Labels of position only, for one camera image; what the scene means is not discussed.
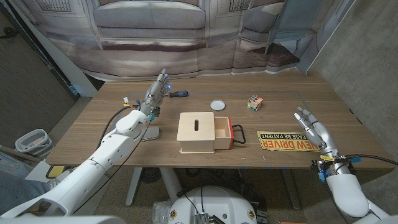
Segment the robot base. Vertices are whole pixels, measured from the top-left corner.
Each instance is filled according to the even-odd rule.
[[[155,202],[152,221],[156,224],[257,223],[251,204],[240,194],[225,187],[198,187],[186,193],[186,196],[181,196],[173,204],[170,201]]]

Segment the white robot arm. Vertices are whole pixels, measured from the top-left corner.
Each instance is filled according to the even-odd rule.
[[[349,160],[339,155],[327,128],[311,112],[301,107],[297,110],[298,113],[294,113],[297,122],[304,129],[307,139],[319,146],[323,155],[322,161],[314,163],[318,167],[320,177],[326,178],[338,208],[350,217],[365,217],[360,223],[376,223],[390,217],[365,197],[356,176],[350,172]]]
[[[100,147],[85,162],[54,189],[9,210],[1,218],[14,218],[27,213],[37,216],[72,215],[105,172],[133,152],[134,145],[142,139],[150,121],[159,115],[159,106],[169,89],[163,69],[147,90],[140,110],[133,110],[121,118],[116,128],[101,140]]]

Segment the robot finger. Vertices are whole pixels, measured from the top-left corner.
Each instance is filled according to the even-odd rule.
[[[317,122],[318,120],[316,119],[316,117],[314,115],[312,115],[311,112],[309,112],[306,109],[303,109],[301,107],[297,107],[297,110],[304,116],[306,117],[306,119],[312,124]]]

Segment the plastic basket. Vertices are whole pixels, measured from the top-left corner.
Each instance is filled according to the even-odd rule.
[[[19,152],[42,157],[50,153],[54,145],[43,129],[36,129],[20,137],[15,147]]]

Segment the blue screwdriver handle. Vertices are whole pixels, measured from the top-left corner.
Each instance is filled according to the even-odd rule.
[[[174,93],[169,93],[170,97],[187,97],[188,96],[188,91],[176,91]]]

